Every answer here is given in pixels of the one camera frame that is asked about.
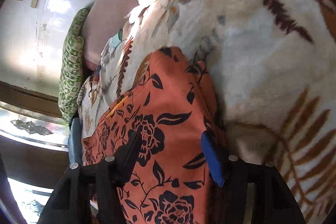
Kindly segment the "orange black floral blouse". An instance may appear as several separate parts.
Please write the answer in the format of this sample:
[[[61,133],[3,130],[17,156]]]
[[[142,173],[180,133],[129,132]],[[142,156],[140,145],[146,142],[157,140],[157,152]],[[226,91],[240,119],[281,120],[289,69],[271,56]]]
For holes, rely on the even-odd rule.
[[[130,181],[118,191],[131,223],[205,223],[210,171],[201,135],[218,136],[217,101],[204,62],[189,64],[177,47],[150,55],[143,79],[111,104],[83,139],[96,164],[140,134]]]

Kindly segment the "stained glass window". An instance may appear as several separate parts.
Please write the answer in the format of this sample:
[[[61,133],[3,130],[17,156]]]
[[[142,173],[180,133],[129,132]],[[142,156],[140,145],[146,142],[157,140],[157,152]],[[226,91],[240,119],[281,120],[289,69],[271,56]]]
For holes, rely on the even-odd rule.
[[[69,125],[62,118],[44,115],[1,102],[1,136],[34,147],[68,152]]]

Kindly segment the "green checkered pillow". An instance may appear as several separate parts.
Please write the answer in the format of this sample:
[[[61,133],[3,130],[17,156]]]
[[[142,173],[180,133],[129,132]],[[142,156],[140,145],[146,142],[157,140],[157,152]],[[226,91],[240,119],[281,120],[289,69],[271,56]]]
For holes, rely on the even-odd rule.
[[[77,12],[63,43],[58,107],[67,123],[71,122],[77,111],[77,97],[83,83],[84,39],[81,30],[89,11],[88,7],[84,7]]]

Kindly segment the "white teal small socks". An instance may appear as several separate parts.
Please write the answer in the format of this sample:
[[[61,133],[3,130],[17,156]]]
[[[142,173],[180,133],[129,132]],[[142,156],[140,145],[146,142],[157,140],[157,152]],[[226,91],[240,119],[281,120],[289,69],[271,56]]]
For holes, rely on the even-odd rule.
[[[120,29],[117,34],[115,34],[108,40],[101,53],[101,57],[107,55],[108,53],[112,55],[115,52],[116,48],[122,43],[123,41],[122,37],[123,37],[123,30]]]

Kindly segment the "cream leaf print blanket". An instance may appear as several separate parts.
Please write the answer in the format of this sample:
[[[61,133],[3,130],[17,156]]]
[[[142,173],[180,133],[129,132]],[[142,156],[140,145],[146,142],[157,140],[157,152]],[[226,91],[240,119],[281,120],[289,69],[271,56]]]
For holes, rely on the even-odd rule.
[[[82,141],[143,79],[152,53],[177,47],[205,63],[217,143],[271,162],[306,223],[335,205],[335,4],[331,0],[155,0],[131,11],[123,41],[82,86]]]

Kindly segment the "pink quilted pillow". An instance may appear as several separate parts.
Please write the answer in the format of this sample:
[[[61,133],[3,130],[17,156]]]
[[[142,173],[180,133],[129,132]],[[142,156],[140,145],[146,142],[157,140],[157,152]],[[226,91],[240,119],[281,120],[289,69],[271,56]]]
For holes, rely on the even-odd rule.
[[[101,53],[110,38],[126,23],[126,16],[138,6],[136,0],[96,0],[81,30],[84,39],[83,60],[94,71],[100,65]]]

